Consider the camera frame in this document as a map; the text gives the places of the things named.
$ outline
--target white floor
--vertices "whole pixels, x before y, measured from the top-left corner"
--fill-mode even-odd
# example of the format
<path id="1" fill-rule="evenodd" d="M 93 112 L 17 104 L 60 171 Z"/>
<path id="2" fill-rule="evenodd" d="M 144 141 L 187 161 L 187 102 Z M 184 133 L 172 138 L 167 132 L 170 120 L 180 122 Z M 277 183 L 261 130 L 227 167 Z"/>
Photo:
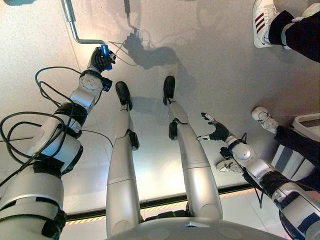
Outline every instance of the white floor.
<path id="1" fill-rule="evenodd" d="M 253 189 L 220 195 L 223 220 L 259 229 L 284 239 L 290 240 L 279 221 L 277 207 L 272 200 L 264 196 L 262 209 Z M 173 203 L 165 206 L 141 210 L 144 219 L 160 213 L 184 210 L 187 202 Z M 68 222 L 64 227 L 61 240 L 102 240 L 106 236 L 106 218 L 92 219 L 90 222 L 79 220 Z"/>

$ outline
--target white shoe sole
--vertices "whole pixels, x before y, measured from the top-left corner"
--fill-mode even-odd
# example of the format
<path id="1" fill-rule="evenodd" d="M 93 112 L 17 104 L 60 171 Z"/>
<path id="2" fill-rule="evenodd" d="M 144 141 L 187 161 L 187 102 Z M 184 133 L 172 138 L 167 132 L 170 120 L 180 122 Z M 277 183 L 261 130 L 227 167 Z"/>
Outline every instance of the white shoe sole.
<path id="1" fill-rule="evenodd" d="M 253 43 L 254 43 L 254 46 L 255 46 L 256 48 L 258 48 L 258 49 L 272 47 L 271 44 L 268 44 L 268 43 L 263 44 L 263 43 L 261 42 L 261 40 L 258 38 L 258 36 L 257 36 L 255 12 L 256 12 L 257 6 L 261 3 L 261 1 L 262 1 L 262 0 L 255 0 L 254 5 L 253 5 L 253 8 L 252 8 Z"/>

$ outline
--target black cable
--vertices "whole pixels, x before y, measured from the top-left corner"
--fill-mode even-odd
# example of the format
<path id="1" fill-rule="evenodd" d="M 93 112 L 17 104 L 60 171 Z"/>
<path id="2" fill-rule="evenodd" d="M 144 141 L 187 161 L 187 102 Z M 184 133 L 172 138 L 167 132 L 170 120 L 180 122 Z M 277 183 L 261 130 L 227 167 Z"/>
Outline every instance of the black cable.
<path id="1" fill-rule="evenodd" d="M 97 132 L 97 131 L 91 131 L 91 130 L 82 130 L 82 132 L 90 132 L 90 133 L 99 134 L 99 135 L 101 135 L 101 136 L 105 137 L 106 139 L 108 139 L 108 141 L 110 142 L 110 144 L 111 144 L 112 148 L 114 148 L 114 145 L 112 144 L 112 142 L 111 142 L 110 138 L 109 138 L 109 137 L 107 137 L 106 135 L 104 135 L 104 134 L 102 134 L 102 133 L 100 133 L 100 132 Z"/>
<path id="2" fill-rule="evenodd" d="M 22 137 L 22 138 L 16 138 L 16 139 L 10 139 L 10 142 L 12 141 L 19 141 L 19 140 L 26 140 L 26 139 L 33 139 L 33 136 L 28 136 L 28 137 Z"/>
<path id="3" fill-rule="evenodd" d="M 44 89 L 42 88 L 41 84 L 44 83 L 43 81 L 38 81 L 38 75 L 45 71 L 45 70 L 48 70 L 48 69 L 68 69 L 68 70 L 71 70 L 71 71 L 74 71 L 78 74 L 81 74 L 81 72 L 71 68 L 71 67 L 67 67 L 67 66 L 49 66 L 49 67 L 44 67 L 42 69 L 40 69 L 39 71 L 36 72 L 36 74 L 34 75 L 34 79 L 35 79 L 35 82 L 36 84 L 38 85 L 39 89 L 40 89 L 40 94 L 45 98 L 45 99 L 48 99 L 50 100 L 54 105 L 56 105 L 58 108 L 60 107 L 61 103 L 58 102 L 58 101 L 55 101 L 53 100 L 47 93 L 46 91 L 44 91 Z"/>
<path id="4" fill-rule="evenodd" d="M 57 119 L 58 121 L 60 121 L 61 126 L 60 126 L 60 127 L 59 127 L 59 126 L 57 127 L 58 132 L 57 132 L 56 134 L 53 133 L 53 135 L 52 135 L 52 137 L 49 139 L 49 141 L 48 141 L 39 151 L 37 151 L 33 156 L 31 156 L 31 157 L 28 159 L 28 161 L 26 161 L 25 163 L 23 163 L 23 162 L 22 162 L 21 160 L 19 160 L 18 158 L 13 158 L 13 159 L 15 159 L 15 160 L 19 160 L 20 162 L 19 162 L 19 161 L 18 161 L 18 162 L 19 162 L 19 163 L 22 163 L 22 166 L 21 166 L 18 170 L 16 170 L 15 172 L 13 172 L 11 175 L 9 175 L 5 180 L 3 180 L 3 181 L 0 183 L 0 187 L 3 186 L 3 185 L 4 185 L 9 179 L 11 179 L 13 176 L 15 176 L 16 174 L 18 174 L 19 172 L 21 172 L 23 169 L 25 169 L 27 166 L 29 166 L 29 165 L 31 164 L 31 162 L 32 162 L 34 159 L 36 159 L 36 158 L 39 156 L 39 154 L 40 154 L 44 149 L 46 149 L 54 140 L 56 140 L 56 138 L 57 138 L 63 131 L 64 131 L 64 132 L 63 132 L 63 135 L 62 135 L 62 138 L 61 138 L 61 141 L 60 141 L 60 144 L 59 144 L 57 150 L 56 150 L 52 155 L 50 155 L 50 156 L 44 156 L 44 157 L 41 157 L 41 158 L 38 157 L 37 159 L 44 160 L 44 159 L 49 159 L 49 158 L 54 157 L 56 154 L 58 154 L 58 152 L 60 151 L 60 149 L 61 149 L 61 147 L 62 147 L 62 145 L 63 145 L 63 143 L 64 143 L 64 140 L 65 140 L 66 135 L 67 135 L 67 129 L 68 129 L 68 126 L 70 125 L 70 122 L 71 122 L 71 119 L 72 119 L 72 115 L 73 115 L 73 112 L 74 112 L 75 103 L 74 103 L 70 98 L 68 98 L 67 96 L 65 96 L 65 95 L 62 94 L 61 92 L 57 91 L 56 89 L 54 89 L 52 86 L 50 86 L 50 85 L 47 84 L 46 82 L 44 82 L 44 81 L 38 81 L 38 75 L 39 75 L 42 71 L 48 70 L 48 69 L 69 69 L 69 70 L 72 70 L 72 71 L 74 71 L 74 72 L 76 72 L 76 73 L 78 73 L 78 74 L 81 74 L 81 73 L 80 73 L 79 71 L 73 69 L 73 68 L 70 68 L 70 67 L 65 67 L 65 66 L 52 66 L 52 67 L 45 67 L 45 68 L 40 69 L 39 71 L 36 72 L 36 74 L 35 74 L 35 76 L 34 76 L 35 82 L 36 82 L 37 86 L 38 86 L 39 89 L 40 89 L 40 94 L 41 94 L 44 98 L 46 98 L 46 99 L 50 100 L 51 102 L 53 102 L 53 104 L 56 105 L 58 108 L 60 107 L 60 103 L 59 103 L 58 101 L 53 100 L 53 99 L 46 93 L 46 91 L 42 88 L 41 84 L 46 85 L 48 88 L 50 88 L 51 90 L 53 90 L 55 93 L 57 93 L 58 95 L 64 97 L 64 98 L 67 99 L 68 101 L 70 101 L 70 103 L 72 104 L 72 108 L 71 108 L 71 111 L 70 111 L 70 116 L 69 116 L 69 119 L 68 119 L 68 121 L 67 121 L 67 124 L 65 124 L 64 121 L 63 121 L 61 118 L 59 118 L 59 117 L 57 117 L 57 116 L 55 116 L 55 115 L 53 115 L 53 114 L 48 114 L 48 113 L 43 113 L 43 112 L 24 111 L 24 112 L 14 113 L 14 114 L 11 114 L 11 115 L 5 117 L 5 118 L 0 122 L 0 135 L 1 135 L 1 137 L 3 138 L 3 142 L 5 142 L 5 143 L 7 144 L 7 147 L 9 147 L 10 150 L 14 150 L 16 153 L 18 153 L 18 154 L 20 154 L 21 156 L 24 156 L 24 157 L 26 156 L 27 158 L 30 157 L 30 156 L 28 156 L 28 155 L 20 152 L 20 151 L 17 150 L 14 146 L 12 146 L 12 144 L 10 144 L 10 136 L 11 136 L 13 130 L 14 130 L 17 126 L 19 126 L 19 125 L 21 125 L 21 124 L 30 124 L 30 125 L 32 125 L 33 123 L 31 124 L 31 122 L 24 122 L 24 123 L 18 122 L 17 124 L 15 124 L 15 125 L 10 129 L 10 131 L 9 131 L 10 133 L 8 134 L 9 138 L 6 138 L 6 136 L 5 136 L 4 132 L 3 132 L 3 124 L 4 124 L 4 122 L 5 122 L 6 120 L 8 120 L 9 118 L 12 118 L 12 117 L 14 117 L 14 116 L 18 116 L 18 115 L 22 115 L 22 114 L 35 114 L 35 115 L 43 115 L 43 116 L 55 118 L 55 119 Z"/>
<path id="5" fill-rule="evenodd" d="M 94 105 L 97 105 L 97 103 L 99 102 L 100 98 L 101 98 L 101 94 L 102 94 L 102 91 L 100 92 L 99 96 L 98 96 L 98 99 L 95 101 Z"/>
<path id="6" fill-rule="evenodd" d="M 19 126 L 19 125 L 22 125 L 22 124 L 27 124 L 27 125 L 32 125 L 32 126 L 36 126 L 36 127 L 41 127 L 40 124 L 37 124 L 37 123 L 34 123 L 34 122 L 30 122 L 30 121 L 21 121 L 21 122 L 18 122 L 16 123 L 15 125 L 13 125 L 13 127 L 11 127 L 11 129 L 9 130 L 6 138 L 8 139 L 8 141 L 10 142 L 10 137 L 11 137 L 11 134 L 13 132 L 13 130 Z M 17 158 L 14 153 L 12 152 L 12 149 L 10 148 L 9 144 L 6 145 L 6 149 L 9 153 L 9 155 L 19 164 L 24 164 L 23 161 L 21 161 L 19 158 Z"/>
<path id="7" fill-rule="evenodd" d="M 58 117 L 58 116 L 55 116 L 53 114 L 49 114 L 49 113 L 44 113 L 44 112 L 37 112 L 37 111 L 22 111 L 22 112 L 16 112 L 16 113 L 13 113 L 13 114 L 10 114 L 9 116 L 6 116 L 4 119 L 2 119 L 2 121 L 0 122 L 0 135 L 1 137 L 3 138 L 3 141 L 7 144 L 7 146 L 9 146 L 13 151 L 15 151 L 17 154 L 25 157 L 25 158 L 31 158 L 31 156 L 29 155 L 26 155 L 24 154 L 23 152 L 20 152 L 18 149 L 16 149 L 11 143 L 10 143 L 10 140 L 7 139 L 7 137 L 5 136 L 4 134 L 4 131 L 3 131 L 3 125 L 5 123 L 6 120 L 12 118 L 12 117 L 15 117 L 15 116 L 18 116 L 18 115 L 24 115 L 24 114 L 30 114 L 30 115 L 42 115 L 42 116 L 47 116 L 47 117 L 52 117 L 52 118 L 55 118 L 57 119 L 58 121 L 60 121 L 62 127 L 60 127 L 58 133 L 56 135 L 54 135 L 52 137 L 52 139 L 50 141 L 48 141 L 48 143 L 46 144 L 46 146 L 49 146 L 49 144 L 51 144 L 54 140 L 56 140 L 56 138 L 62 133 L 62 131 L 64 130 L 64 126 L 65 126 L 65 123 L 64 121 Z"/>

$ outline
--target metal pipe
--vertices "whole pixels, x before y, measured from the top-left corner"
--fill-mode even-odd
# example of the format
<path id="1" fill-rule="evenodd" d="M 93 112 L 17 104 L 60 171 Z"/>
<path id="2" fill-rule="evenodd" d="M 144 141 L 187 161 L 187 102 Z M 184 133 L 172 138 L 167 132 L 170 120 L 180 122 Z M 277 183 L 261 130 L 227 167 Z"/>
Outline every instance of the metal pipe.
<path id="1" fill-rule="evenodd" d="M 75 25 L 76 17 L 74 13 L 74 8 L 72 7 L 71 0 L 61 0 L 62 8 L 65 15 L 65 20 L 69 22 L 70 29 L 74 40 L 79 44 L 101 44 L 105 45 L 106 43 L 103 40 L 96 39 L 80 39 L 77 34 L 77 29 Z"/>
<path id="2" fill-rule="evenodd" d="M 72 36 L 74 40 L 79 44 L 101 44 L 105 45 L 106 43 L 103 40 L 96 40 L 96 39 L 80 39 L 77 34 L 76 26 L 74 21 L 70 21 L 70 28 L 72 32 Z"/>

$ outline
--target sneaker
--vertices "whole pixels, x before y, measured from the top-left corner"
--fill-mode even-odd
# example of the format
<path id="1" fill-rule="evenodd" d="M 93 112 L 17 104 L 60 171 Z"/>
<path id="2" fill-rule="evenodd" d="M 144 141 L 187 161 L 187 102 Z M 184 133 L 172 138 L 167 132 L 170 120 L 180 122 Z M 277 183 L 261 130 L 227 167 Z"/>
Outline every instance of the sneaker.
<path id="1" fill-rule="evenodd" d="M 320 3 L 316 2 L 314 4 L 311 4 L 303 13 L 301 16 L 296 17 L 292 20 L 293 23 L 300 22 L 304 18 L 311 17 L 312 15 L 316 14 L 317 12 L 320 12 Z"/>
<path id="2" fill-rule="evenodd" d="M 222 160 L 215 165 L 216 169 L 223 172 L 242 173 L 241 167 L 234 159 Z"/>
<path id="3" fill-rule="evenodd" d="M 279 13 L 273 0 L 255 0 L 252 9 L 253 43 L 256 48 L 272 47 L 268 41 L 271 22 Z"/>
<path id="4" fill-rule="evenodd" d="M 129 110 L 131 110 L 132 109 L 132 102 L 131 102 L 130 92 L 129 92 L 127 84 L 123 81 L 118 81 L 115 84 L 115 90 L 116 90 L 116 94 L 119 97 L 121 105 L 128 104 Z"/>
<path id="5" fill-rule="evenodd" d="M 279 124 L 270 116 L 267 109 L 258 106 L 251 112 L 251 116 L 261 124 L 263 129 L 276 134 Z"/>

